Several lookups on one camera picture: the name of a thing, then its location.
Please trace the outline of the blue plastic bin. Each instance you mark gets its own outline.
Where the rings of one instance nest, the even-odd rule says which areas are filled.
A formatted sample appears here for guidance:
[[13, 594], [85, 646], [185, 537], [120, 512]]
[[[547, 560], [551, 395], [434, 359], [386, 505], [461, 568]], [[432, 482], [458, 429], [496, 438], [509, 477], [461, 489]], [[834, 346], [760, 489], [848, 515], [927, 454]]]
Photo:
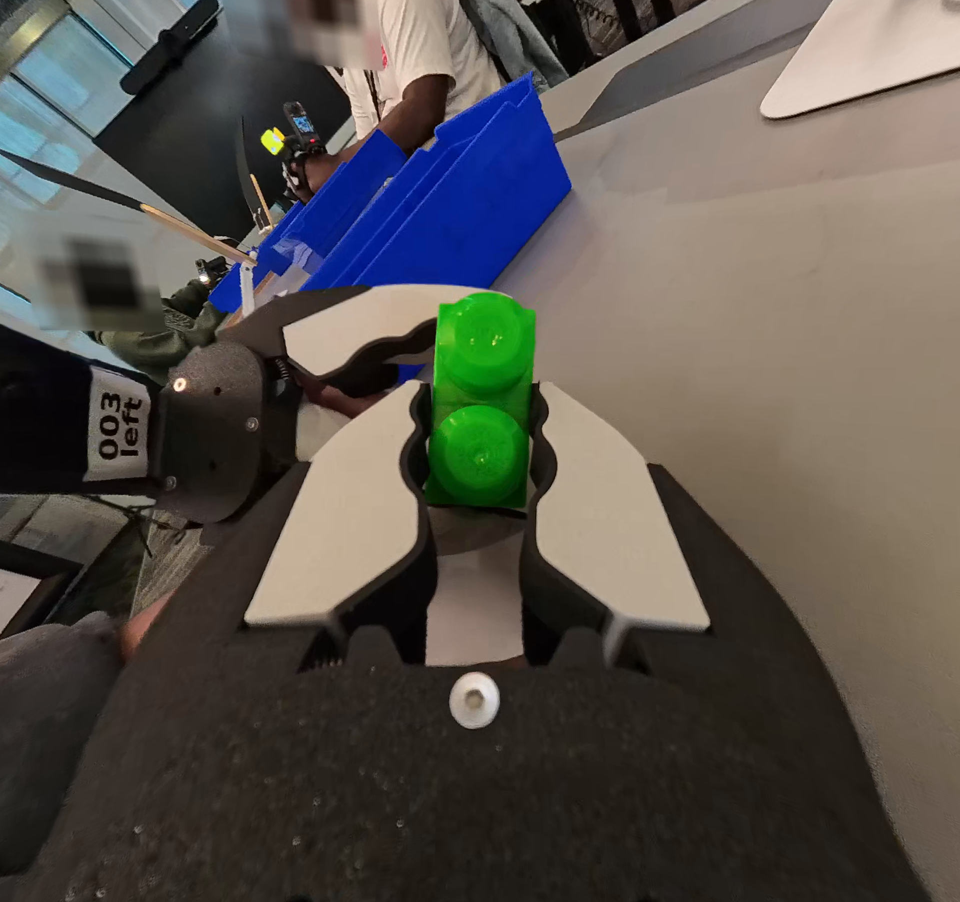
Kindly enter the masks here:
[[431, 156], [418, 151], [405, 159], [375, 132], [307, 205], [296, 206], [268, 236], [250, 276], [246, 268], [230, 273], [211, 293], [213, 307], [239, 320], [300, 290], [407, 282], [412, 263], [391, 259], [385, 242], [411, 215], [404, 202]]
[[412, 263], [403, 284], [490, 289], [571, 189], [530, 76], [443, 123], [419, 151], [432, 156], [404, 202], [412, 213], [384, 248]]

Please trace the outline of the black video bar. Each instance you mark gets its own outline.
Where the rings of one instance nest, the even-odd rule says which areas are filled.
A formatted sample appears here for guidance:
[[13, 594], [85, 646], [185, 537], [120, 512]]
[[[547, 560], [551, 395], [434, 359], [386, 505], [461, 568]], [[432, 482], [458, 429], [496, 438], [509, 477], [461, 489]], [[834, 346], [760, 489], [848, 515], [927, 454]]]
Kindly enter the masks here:
[[215, 27], [221, 11], [219, 0], [197, 0], [171, 28], [159, 32], [156, 43], [121, 78], [120, 89], [137, 97], [178, 68], [195, 44]]

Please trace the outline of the grey desk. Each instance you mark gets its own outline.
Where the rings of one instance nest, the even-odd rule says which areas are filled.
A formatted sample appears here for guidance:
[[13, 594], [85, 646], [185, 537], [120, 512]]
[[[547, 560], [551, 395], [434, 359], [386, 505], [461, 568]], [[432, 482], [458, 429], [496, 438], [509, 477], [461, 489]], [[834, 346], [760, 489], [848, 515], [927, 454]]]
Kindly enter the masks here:
[[547, 92], [572, 192], [497, 287], [789, 602], [958, 900], [958, 77], [765, 120], [831, 1], [707, 0]]

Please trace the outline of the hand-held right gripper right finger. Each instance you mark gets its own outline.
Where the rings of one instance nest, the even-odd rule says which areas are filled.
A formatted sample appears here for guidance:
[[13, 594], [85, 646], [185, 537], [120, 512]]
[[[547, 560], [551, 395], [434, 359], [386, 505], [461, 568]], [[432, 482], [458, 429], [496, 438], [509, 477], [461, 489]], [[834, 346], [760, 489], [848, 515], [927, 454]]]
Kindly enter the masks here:
[[642, 453], [555, 383], [531, 398], [522, 606], [558, 644], [598, 637], [616, 663], [638, 631], [704, 635], [712, 621]]

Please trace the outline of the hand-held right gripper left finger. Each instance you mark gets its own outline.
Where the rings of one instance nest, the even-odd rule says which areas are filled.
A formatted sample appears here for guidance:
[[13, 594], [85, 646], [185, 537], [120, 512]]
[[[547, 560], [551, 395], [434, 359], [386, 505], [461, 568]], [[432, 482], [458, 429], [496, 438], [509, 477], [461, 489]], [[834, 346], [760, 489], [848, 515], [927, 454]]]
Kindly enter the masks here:
[[424, 495], [429, 385], [410, 380], [318, 445], [244, 614], [247, 627], [313, 628], [340, 650], [365, 626], [426, 662], [437, 548]]

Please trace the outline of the person's dark sweatshirt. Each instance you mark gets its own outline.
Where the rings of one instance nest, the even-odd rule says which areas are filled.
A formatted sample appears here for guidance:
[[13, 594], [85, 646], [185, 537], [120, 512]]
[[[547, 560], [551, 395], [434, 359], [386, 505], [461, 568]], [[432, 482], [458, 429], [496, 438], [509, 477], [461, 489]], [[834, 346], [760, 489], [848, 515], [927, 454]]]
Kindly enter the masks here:
[[24, 874], [63, 807], [123, 667], [114, 620], [90, 613], [1, 642], [1, 875]]

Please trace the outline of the green two-stud block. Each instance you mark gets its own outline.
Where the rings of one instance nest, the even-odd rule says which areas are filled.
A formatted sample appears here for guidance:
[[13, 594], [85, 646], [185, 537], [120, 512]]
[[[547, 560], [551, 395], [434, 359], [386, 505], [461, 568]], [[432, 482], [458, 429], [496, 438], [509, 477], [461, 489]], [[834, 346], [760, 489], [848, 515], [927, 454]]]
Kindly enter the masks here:
[[535, 348], [534, 310], [506, 295], [475, 292], [439, 307], [429, 503], [525, 506]]

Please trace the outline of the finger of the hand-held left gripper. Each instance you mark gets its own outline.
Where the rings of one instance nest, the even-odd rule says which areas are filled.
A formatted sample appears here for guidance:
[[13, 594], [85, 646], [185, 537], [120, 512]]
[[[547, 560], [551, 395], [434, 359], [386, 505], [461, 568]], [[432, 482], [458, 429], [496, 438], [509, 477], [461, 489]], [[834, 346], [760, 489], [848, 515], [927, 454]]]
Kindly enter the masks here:
[[296, 415], [296, 460], [310, 461], [350, 420], [348, 416], [334, 409], [302, 401]]
[[223, 339], [359, 398], [393, 387], [407, 366], [430, 364], [440, 307], [473, 294], [445, 284], [303, 289], [270, 300]]

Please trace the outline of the white folding stand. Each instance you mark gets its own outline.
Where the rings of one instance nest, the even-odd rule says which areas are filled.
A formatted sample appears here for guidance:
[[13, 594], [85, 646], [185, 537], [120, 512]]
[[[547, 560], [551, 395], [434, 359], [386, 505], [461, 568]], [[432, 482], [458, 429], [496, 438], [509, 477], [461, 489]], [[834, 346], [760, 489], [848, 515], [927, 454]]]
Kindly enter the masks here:
[[832, 0], [760, 104], [784, 120], [959, 68], [959, 0]]

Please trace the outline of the denim jacket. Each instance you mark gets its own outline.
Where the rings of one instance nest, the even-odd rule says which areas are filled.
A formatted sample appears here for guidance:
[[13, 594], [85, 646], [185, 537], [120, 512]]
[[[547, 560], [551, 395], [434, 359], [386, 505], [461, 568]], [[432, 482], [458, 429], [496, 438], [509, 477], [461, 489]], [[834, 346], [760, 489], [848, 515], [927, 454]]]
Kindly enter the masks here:
[[530, 76], [537, 94], [569, 73], [518, 0], [459, 0], [504, 84]]

